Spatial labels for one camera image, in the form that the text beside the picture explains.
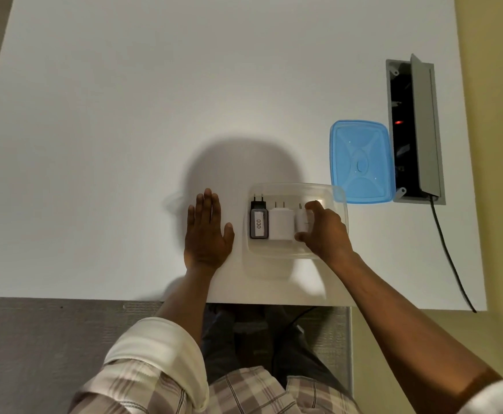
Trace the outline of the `plaid shirt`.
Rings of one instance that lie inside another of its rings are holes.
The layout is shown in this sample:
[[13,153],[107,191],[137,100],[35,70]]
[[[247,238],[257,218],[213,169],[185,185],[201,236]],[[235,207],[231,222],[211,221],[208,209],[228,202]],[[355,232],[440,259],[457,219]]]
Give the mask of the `plaid shirt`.
[[110,349],[69,414],[359,414],[351,397],[307,376],[283,385],[263,367],[207,384],[196,342],[162,318],[138,321]]

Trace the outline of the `small white charger plug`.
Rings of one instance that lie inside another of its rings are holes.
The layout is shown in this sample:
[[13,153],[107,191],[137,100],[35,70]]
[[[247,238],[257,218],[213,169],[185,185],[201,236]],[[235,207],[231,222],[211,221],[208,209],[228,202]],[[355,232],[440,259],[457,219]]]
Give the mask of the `small white charger plug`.
[[308,208],[308,202],[299,203],[295,210],[295,234],[311,233],[315,222],[314,211]]

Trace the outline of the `dark trousers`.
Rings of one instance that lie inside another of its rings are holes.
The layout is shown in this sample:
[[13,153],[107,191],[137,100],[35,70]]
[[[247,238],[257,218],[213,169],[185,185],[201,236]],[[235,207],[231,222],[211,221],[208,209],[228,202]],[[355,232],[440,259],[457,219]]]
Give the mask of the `dark trousers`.
[[201,352],[208,384],[260,366],[283,388],[290,376],[303,376],[351,397],[281,305],[206,304]]

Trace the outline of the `person's right forearm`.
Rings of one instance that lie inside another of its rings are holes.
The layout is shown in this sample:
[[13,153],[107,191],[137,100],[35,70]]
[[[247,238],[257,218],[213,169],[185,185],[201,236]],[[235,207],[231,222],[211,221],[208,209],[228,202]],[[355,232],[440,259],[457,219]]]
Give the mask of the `person's right forearm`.
[[457,414],[470,398],[503,380],[357,253],[323,260],[355,301],[416,414]]

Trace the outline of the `person's left hand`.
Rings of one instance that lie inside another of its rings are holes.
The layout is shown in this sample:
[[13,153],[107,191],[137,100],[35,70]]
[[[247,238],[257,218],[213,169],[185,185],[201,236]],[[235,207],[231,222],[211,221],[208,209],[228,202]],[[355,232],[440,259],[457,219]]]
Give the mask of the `person's left hand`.
[[206,264],[218,270],[227,260],[231,253],[224,252],[222,226],[222,208],[220,198],[212,192],[212,220],[211,227],[203,225],[203,193],[196,196],[196,224],[191,235],[186,235],[184,246],[184,262],[186,269],[196,264]]

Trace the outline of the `large white charger plug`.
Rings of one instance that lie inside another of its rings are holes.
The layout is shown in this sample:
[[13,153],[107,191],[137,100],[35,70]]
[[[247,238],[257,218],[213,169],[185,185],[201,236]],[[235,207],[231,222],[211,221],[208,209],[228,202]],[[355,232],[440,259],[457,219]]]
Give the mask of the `large white charger plug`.
[[268,229],[270,241],[293,242],[296,233],[297,204],[281,199],[272,201],[269,208]]

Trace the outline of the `clear plastic container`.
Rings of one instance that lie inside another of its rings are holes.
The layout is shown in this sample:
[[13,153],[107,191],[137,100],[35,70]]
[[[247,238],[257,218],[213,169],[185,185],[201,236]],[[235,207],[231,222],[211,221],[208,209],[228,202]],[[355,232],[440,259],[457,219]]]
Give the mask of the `clear plastic container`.
[[251,239],[249,237],[249,210],[253,196],[263,196],[268,209],[272,201],[281,199],[285,202],[298,204],[301,202],[319,201],[324,208],[336,212],[341,221],[348,224],[347,201],[341,187],[312,183],[256,183],[248,189],[244,201],[244,244],[248,251],[261,257],[285,259],[315,259],[317,258],[305,244],[286,241],[270,241],[269,239]]

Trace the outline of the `person's right hand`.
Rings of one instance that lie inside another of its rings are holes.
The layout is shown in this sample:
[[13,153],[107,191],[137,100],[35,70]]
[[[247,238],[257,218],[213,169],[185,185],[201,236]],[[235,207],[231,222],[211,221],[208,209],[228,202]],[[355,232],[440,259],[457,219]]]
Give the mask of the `person's right hand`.
[[315,214],[312,232],[316,236],[316,246],[308,247],[326,264],[343,261],[353,254],[345,224],[331,209],[324,208],[319,201],[308,202],[308,208]]

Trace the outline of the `blue plastic container lid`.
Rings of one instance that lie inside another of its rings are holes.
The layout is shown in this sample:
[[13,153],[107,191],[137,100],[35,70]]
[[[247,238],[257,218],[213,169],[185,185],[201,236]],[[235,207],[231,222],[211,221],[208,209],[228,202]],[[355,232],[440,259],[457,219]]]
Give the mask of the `blue plastic container lid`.
[[391,202],[396,194],[393,149],[381,123],[339,120],[329,137],[331,183],[349,204]]

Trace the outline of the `grey desk socket box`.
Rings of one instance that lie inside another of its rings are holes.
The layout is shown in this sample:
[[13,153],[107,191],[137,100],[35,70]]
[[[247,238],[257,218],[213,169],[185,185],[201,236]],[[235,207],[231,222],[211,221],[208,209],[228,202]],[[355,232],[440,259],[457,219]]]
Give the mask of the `grey desk socket box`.
[[386,60],[394,202],[445,205],[435,66],[411,55]]

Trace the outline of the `black charger with white label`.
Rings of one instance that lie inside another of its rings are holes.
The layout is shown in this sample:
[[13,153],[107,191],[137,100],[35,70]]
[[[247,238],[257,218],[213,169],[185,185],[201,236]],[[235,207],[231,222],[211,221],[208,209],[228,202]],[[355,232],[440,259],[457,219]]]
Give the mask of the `black charger with white label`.
[[249,237],[266,240],[269,238],[269,210],[263,196],[253,196],[249,210]]

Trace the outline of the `person's left forearm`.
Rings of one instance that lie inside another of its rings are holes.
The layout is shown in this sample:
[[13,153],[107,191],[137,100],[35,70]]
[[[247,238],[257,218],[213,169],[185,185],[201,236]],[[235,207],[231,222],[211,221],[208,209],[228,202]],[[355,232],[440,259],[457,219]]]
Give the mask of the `person's left forearm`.
[[154,316],[179,325],[201,345],[206,301],[215,272],[214,267],[201,263],[188,268]]

